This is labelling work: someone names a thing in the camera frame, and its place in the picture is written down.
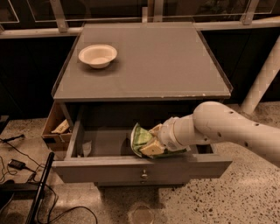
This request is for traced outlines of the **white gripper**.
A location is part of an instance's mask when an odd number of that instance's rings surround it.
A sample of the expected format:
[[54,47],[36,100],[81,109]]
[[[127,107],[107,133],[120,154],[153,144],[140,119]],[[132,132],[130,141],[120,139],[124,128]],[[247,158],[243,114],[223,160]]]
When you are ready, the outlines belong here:
[[181,151],[186,147],[179,143],[174,134],[175,122],[178,120],[177,117],[171,117],[166,120],[163,124],[158,124],[149,130],[149,133],[157,139],[152,139],[145,144],[140,152],[145,156],[160,155],[165,152],[165,148],[168,151]]

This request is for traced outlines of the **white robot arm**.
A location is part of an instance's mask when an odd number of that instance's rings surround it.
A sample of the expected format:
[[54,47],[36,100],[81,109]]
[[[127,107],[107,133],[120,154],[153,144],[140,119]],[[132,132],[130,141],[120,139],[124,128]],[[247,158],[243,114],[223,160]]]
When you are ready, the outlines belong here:
[[181,151],[189,145],[231,142],[273,165],[280,164],[280,129],[254,122],[216,101],[201,103],[192,114],[172,117],[149,131],[140,148],[145,156]]

